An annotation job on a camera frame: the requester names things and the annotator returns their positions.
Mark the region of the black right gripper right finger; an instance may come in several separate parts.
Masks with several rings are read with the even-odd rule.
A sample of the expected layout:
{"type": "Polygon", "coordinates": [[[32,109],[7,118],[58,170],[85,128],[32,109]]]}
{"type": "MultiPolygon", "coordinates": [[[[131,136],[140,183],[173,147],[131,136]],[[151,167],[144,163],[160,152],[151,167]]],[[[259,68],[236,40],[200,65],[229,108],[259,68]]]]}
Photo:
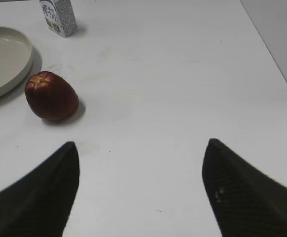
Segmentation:
{"type": "Polygon", "coordinates": [[[202,179],[224,237],[287,237],[287,188],[211,138],[202,179]]]}

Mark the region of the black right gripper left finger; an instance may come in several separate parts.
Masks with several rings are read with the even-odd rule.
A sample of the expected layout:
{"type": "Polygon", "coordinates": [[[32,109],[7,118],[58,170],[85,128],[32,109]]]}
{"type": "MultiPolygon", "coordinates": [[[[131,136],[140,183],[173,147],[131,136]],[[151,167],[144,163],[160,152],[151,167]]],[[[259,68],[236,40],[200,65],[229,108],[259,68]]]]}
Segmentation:
{"type": "Polygon", "coordinates": [[[77,148],[69,141],[0,191],[0,237],[61,237],[79,179],[77,148]]]}

